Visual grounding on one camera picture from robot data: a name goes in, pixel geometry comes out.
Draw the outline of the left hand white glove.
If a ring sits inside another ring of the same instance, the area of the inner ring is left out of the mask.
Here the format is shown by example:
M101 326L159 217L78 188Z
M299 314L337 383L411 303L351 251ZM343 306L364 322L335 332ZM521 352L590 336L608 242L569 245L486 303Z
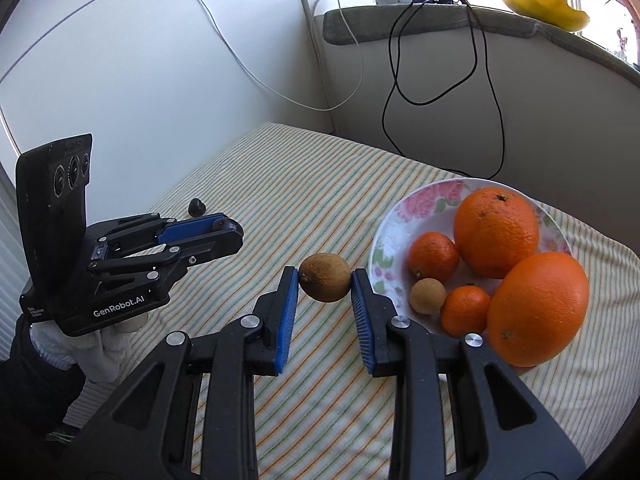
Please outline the left hand white glove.
M90 334L66 336L53 321L29 326L29 338L38 356L58 370L78 365L89 382L108 384L120 375L130 351L130 334L149 321L147 313Z

